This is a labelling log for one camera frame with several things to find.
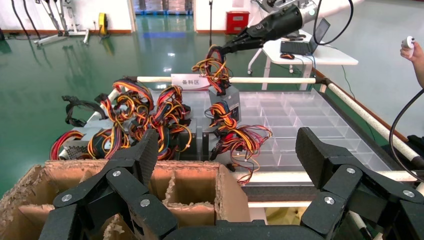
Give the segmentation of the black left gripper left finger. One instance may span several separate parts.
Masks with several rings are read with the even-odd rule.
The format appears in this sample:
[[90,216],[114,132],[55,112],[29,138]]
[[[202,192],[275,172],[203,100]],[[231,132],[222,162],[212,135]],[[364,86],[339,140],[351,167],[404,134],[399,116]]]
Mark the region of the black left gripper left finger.
[[40,234],[42,240],[89,240],[121,215],[139,240],[163,240],[177,218],[149,191],[158,158],[158,134],[147,130],[134,146],[116,151],[103,169],[58,194]]

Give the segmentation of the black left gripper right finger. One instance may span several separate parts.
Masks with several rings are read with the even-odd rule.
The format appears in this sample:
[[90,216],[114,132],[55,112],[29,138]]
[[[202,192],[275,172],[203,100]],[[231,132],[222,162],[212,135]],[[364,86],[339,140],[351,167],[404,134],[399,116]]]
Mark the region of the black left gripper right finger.
[[353,212],[385,240],[423,239],[424,197],[417,190],[368,169],[346,148],[320,141],[308,127],[298,130],[295,152],[319,190],[302,226],[330,240]]

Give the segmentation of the person hand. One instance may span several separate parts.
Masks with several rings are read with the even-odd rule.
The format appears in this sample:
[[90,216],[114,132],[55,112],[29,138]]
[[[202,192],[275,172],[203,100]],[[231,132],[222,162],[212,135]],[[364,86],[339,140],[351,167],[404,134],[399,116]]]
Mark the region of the person hand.
[[410,60],[412,63],[423,63],[424,62],[424,52],[418,42],[414,44],[414,50],[412,55],[409,55],[409,49],[407,47],[401,47],[400,55],[407,60]]

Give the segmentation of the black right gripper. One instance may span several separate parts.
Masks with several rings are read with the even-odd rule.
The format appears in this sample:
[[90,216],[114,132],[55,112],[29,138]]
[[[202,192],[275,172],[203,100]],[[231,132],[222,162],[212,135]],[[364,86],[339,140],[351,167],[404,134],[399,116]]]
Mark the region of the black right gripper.
[[261,49],[267,41],[277,40],[287,34],[299,30],[303,19],[299,8],[295,5],[286,10],[279,10],[261,20],[256,25],[242,31],[221,48],[221,54],[238,51]]

